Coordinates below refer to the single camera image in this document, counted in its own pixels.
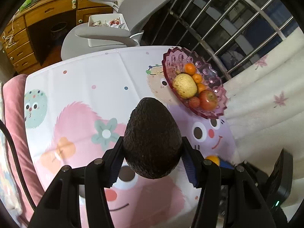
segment window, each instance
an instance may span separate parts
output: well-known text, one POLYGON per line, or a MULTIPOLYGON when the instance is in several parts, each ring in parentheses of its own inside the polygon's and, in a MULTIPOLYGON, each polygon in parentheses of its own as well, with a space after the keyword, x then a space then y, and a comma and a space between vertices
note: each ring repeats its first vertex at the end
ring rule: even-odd
POLYGON ((280 0, 172 0, 162 10, 166 16, 153 20, 156 33, 144 35, 144 41, 196 51, 223 82, 255 63, 298 27, 280 0))

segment pink cushion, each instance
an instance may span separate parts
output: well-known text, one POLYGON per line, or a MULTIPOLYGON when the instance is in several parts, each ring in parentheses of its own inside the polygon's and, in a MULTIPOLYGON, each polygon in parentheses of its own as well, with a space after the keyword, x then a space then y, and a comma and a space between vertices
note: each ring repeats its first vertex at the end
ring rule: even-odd
MULTIPOLYGON (((44 194, 44 190, 38 180, 34 165, 29 154, 29 148, 27 145, 27 139, 25 134, 24 124, 24 89, 25 80, 27 75, 21 74, 11 80, 9 80, 3 87, 3 98, 4 98, 4 111, 5 111, 5 122, 6 127, 9 130, 18 155, 22 173, 28 187, 28 190, 37 205, 44 194)), ((30 220, 33 215, 33 209, 30 206, 20 179, 17 174, 16 166, 13 161, 13 156, 9 145, 8 154, 11 169, 16 180, 19 195, 21 197, 21 204, 23 212, 21 218, 24 220, 30 220)))

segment metal window bars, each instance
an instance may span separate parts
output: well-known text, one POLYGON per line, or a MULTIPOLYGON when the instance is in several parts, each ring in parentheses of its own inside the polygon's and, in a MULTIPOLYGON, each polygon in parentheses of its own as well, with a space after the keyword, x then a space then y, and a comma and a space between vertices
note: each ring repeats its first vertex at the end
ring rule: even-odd
POLYGON ((245 1, 248 5, 250 5, 252 8, 254 8, 254 10, 256 10, 256 13, 249 19, 247 20, 238 30, 236 30, 235 33, 233 33, 230 38, 228 38, 226 40, 226 42, 224 42, 224 44, 216 51, 214 52, 212 50, 212 48, 208 45, 208 43, 205 41, 206 37, 215 29, 215 27, 217 25, 219 25, 224 18, 226 17, 226 15, 228 15, 228 13, 235 7, 235 5, 240 1, 240 0, 234 0, 233 3, 224 11, 223 14, 221 14, 221 16, 215 21, 215 23, 208 29, 208 31, 205 33, 205 35, 201 36, 198 32, 195 31, 195 29, 193 28, 193 25, 195 24, 195 22, 199 19, 199 17, 202 15, 202 13, 204 11, 206 11, 208 9, 208 7, 210 6, 211 2, 213 0, 209 0, 206 2, 206 4, 201 8, 201 11, 199 12, 199 14, 196 16, 196 18, 192 21, 192 23, 189 25, 187 22, 185 22, 181 17, 182 15, 185 13, 185 11, 188 9, 188 7, 190 6, 190 4, 193 2, 194 0, 189 0, 188 3, 186 4, 186 6, 183 8, 182 12, 180 13, 180 15, 177 15, 176 13, 174 13, 174 11, 172 10, 173 6, 176 4, 177 0, 174 0, 173 3, 171 4, 170 8, 168 9, 168 12, 165 16, 165 18, 163 19, 161 25, 159 26, 152 42, 151 45, 154 43, 160 29, 162 28, 162 26, 164 25, 165 20, 167 19, 168 15, 172 15, 176 21, 175 23, 172 25, 170 31, 168 32, 168 34, 166 35, 165 39, 162 42, 162 45, 165 44, 165 42, 167 41, 169 35, 172 33, 174 27, 177 25, 178 22, 180 22, 185 28, 186 31, 185 33, 182 35, 182 37, 180 38, 180 40, 177 42, 177 45, 179 45, 181 43, 181 41, 183 40, 183 38, 186 36, 187 33, 191 33, 192 36, 198 41, 198 43, 195 45, 195 47, 193 49, 191 49, 192 51, 194 51, 197 46, 201 45, 210 55, 210 58, 207 61, 210 61, 211 59, 214 60, 214 62, 216 63, 216 65, 218 66, 218 68, 220 69, 220 71, 223 74, 223 77, 225 77, 227 80, 231 79, 231 75, 230 73, 232 73, 233 71, 235 71, 236 69, 240 68, 243 64, 245 64, 246 62, 248 62, 250 60, 250 58, 252 56, 254 56, 260 49, 262 49, 265 45, 267 45, 275 36, 279 36, 282 40, 285 40, 285 36, 282 33, 282 30, 284 28, 286 28, 287 25, 290 24, 290 22, 293 20, 293 16, 291 16, 287 21, 285 21, 280 27, 278 27, 273 20, 264 12, 264 10, 274 1, 274 0, 268 0, 261 8, 256 5, 252 0, 243 0, 245 1), (254 50, 252 50, 249 54, 247 54, 243 59, 241 59, 239 62, 237 62, 231 69, 227 70, 227 68, 225 67, 225 65, 221 62, 221 60, 218 58, 218 54, 220 52, 222 52, 224 49, 227 48, 227 46, 229 45, 229 43, 231 43, 235 38, 237 38, 240 33, 247 28, 253 21, 255 18, 258 17, 258 15, 261 15, 267 22, 268 24, 274 29, 274 33, 272 35, 270 35, 264 42, 262 42, 257 48, 255 48, 254 50))

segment cartoon print tablecloth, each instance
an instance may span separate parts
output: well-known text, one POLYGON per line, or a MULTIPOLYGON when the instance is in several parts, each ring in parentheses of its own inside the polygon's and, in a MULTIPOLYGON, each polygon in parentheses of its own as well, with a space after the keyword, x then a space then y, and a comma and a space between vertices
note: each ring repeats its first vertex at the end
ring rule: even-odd
MULTIPOLYGON (((155 97, 166 105, 182 136, 203 156, 232 159, 236 147, 225 117, 196 116, 171 92, 162 70, 167 50, 167 46, 145 46, 100 51, 28 76, 26 135, 44 189, 63 165, 86 166, 113 148, 143 97, 155 97)), ((122 168, 131 170, 126 162, 122 168)), ((200 189, 188 183, 181 161, 162 179, 127 175, 122 174, 105 190, 116 228, 190 226, 200 189)), ((88 227, 83 193, 81 196, 82 227, 88 227)))

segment white cable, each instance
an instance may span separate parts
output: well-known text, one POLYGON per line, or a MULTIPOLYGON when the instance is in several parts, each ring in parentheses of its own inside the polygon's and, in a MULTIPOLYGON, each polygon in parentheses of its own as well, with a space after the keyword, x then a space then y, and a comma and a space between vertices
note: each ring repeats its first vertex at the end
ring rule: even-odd
POLYGON ((5 37, 5 32, 3 32, 4 34, 4 40, 5 40, 5 43, 6 43, 6 49, 12 47, 13 45, 16 44, 16 42, 12 42, 13 40, 13 37, 14 37, 14 19, 15 19, 15 16, 16 14, 19 12, 19 10, 14 14, 13 16, 13 20, 12 20, 12 34, 8 35, 7 37, 5 37))

